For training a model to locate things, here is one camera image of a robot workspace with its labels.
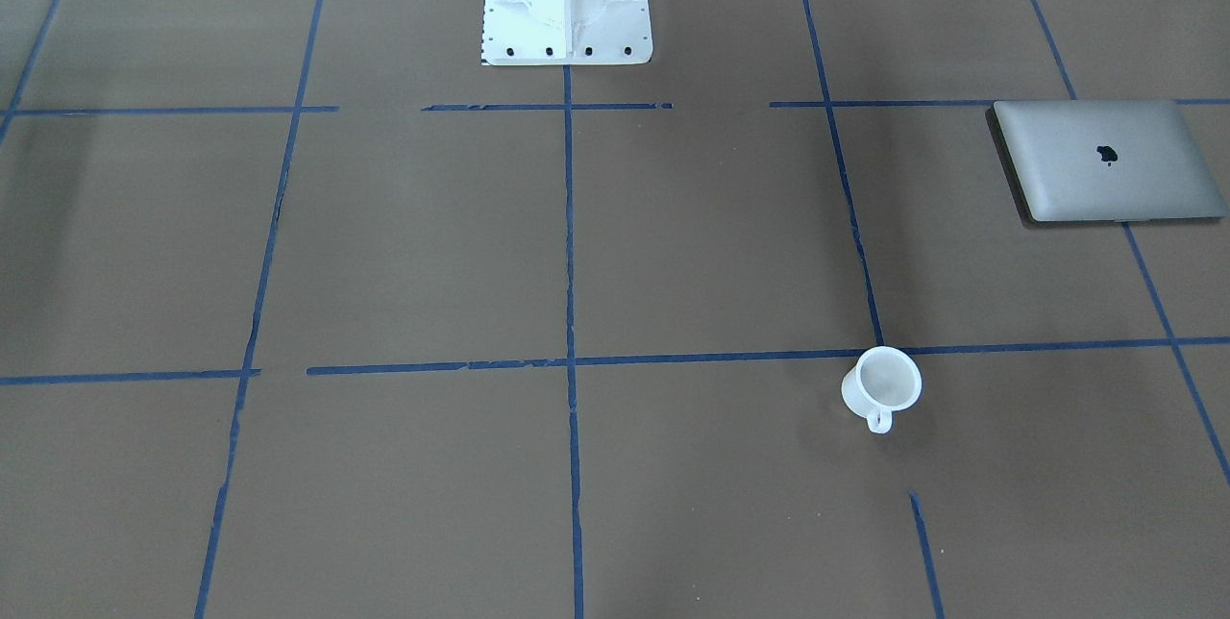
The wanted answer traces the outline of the grey closed laptop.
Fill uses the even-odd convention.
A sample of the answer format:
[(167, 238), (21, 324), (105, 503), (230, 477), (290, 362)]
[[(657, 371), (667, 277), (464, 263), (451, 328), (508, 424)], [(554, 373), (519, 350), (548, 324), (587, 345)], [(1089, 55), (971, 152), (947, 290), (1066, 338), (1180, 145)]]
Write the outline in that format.
[(1032, 222), (1228, 217), (1168, 98), (1000, 98), (993, 113)]

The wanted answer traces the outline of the white plastic cup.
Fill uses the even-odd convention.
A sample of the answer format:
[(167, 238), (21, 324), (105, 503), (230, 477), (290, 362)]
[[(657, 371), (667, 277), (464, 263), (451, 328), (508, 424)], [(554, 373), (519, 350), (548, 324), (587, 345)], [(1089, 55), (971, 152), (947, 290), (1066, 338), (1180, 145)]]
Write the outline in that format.
[(922, 373), (902, 349), (877, 346), (865, 351), (843, 378), (843, 402), (865, 418), (875, 434), (887, 434), (895, 413), (922, 396)]

